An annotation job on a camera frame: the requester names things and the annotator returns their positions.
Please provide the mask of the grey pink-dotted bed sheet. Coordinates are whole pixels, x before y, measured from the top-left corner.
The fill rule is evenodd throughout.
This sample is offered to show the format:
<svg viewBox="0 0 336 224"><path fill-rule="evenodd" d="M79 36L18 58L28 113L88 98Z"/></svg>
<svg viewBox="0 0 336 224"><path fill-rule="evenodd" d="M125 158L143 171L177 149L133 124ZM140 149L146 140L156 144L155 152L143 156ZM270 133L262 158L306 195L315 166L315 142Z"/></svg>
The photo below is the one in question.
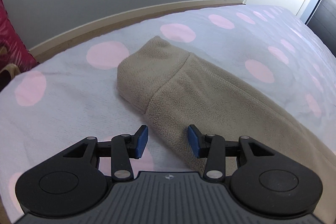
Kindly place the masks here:
<svg viewBox="0 0 336 224"><path fill-rule="evenodd" d="M250 84L335 155L335 57L289 10L238 5L170 14L70 48L3 89L1 198L10 222L23 214L14 187L25 171L86 136L106 141L148 125L120 96L117 68L156 36ZM149 129L135 171L193 170ZM315 213L335 223L335 183L323 186Z"/></svg>

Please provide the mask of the red printed bag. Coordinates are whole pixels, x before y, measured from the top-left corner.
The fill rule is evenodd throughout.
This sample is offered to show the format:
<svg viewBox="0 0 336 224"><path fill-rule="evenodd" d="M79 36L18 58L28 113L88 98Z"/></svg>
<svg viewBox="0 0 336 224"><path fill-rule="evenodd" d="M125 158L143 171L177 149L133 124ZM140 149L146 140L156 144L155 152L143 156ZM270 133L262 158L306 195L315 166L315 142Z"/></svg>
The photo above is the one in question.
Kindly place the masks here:
<svg viewBox="0 0 336 224"><path fill-rule="evenodd" d="M33 69L38 64L13 28L1 0L1 90L15 76Z"/></svg>

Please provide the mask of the wooden bed frame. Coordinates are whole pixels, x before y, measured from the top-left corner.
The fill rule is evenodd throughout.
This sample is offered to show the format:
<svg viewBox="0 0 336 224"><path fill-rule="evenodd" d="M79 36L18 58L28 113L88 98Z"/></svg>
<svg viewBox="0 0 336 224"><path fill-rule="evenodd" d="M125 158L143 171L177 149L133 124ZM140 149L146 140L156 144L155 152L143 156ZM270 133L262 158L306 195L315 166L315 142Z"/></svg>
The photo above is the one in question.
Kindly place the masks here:
<svg viewBox="0 0 336 224"><path fill-rule="evenodd" d="M189 10L242 4L243 0L193 0L164 3L120 12L56 35L32 47L30 53L39 63L43 63L58 53L73 48L90 39L140 23L144 20Z"/></svg>

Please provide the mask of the beige fleece jacket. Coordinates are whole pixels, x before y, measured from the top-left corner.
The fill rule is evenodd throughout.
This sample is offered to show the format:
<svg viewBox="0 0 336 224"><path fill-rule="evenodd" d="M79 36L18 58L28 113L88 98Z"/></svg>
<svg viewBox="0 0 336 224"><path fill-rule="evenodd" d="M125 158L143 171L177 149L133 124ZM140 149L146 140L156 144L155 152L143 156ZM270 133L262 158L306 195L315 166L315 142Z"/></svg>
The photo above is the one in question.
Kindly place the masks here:
<svg viewBox="0 0 336 224"><path fill-rule="evenodd" d="M233 74L156 36L117 68L117 90L193 170L193 124L227 140L248 135L307 166L325 187L335 183L335 155L305 126Z"/></svg>

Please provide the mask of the black wardrobe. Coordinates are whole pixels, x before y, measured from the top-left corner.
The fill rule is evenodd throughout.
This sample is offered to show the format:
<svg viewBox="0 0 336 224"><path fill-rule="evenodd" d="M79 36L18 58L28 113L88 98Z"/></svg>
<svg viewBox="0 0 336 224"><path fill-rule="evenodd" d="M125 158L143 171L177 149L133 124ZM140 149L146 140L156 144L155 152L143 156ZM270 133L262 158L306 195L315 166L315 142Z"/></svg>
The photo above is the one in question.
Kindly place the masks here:
<svg viewBox="0 0 336 224"><path fill-rule="evenodd" d="M336 53L336 0L322 0L307 26L321 39L335 56Z"/></svg>

